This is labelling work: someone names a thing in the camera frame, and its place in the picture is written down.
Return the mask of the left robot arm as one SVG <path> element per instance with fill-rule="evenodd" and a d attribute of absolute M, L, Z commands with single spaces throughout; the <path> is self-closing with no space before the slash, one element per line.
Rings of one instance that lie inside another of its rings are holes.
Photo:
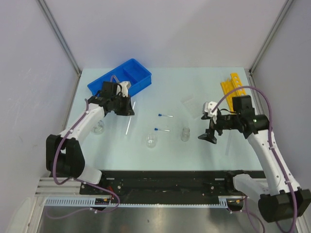
<path fill-rule="evenodd" d="M 86 164 L 81 145 L 108 113 L 125 117 L 135 114 L 130 87 L 129 81 L 104 82 L 100 91 L 85 100 L 84 111 L 68 129 L 47 137 L 46 168 L 52 173 L 57 185 L 63 184 L 57 179 L 57 175 L 62 175 L 67 179 L 90 183 L 90 188 L 97 194 L 107 190 L 107 181 L 101 178 L 102 172 Z"/>

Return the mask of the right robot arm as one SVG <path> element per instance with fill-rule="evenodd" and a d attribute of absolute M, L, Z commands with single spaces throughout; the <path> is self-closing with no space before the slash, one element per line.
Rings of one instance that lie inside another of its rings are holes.
<path fill-rule="evenodd" d="M 259 212 L 268 222 L 301 217 L 311 203 L 311 192 L 302 189 L 282 158 L 274 133 L 269 131 L 266 115 L 257 115 L 249 95 L 233 98 L 233 114 L 223 115 L 216 102 L 205 102 L 202 120 L 209 128 L 198 138 L 216 144 L 215 134 L 237 130 L 255 151 L 267 180 L 262 185 L 243 170 L 228 172 L 224 189 L 230 195 L 241 192 L 257 202 Z"/>

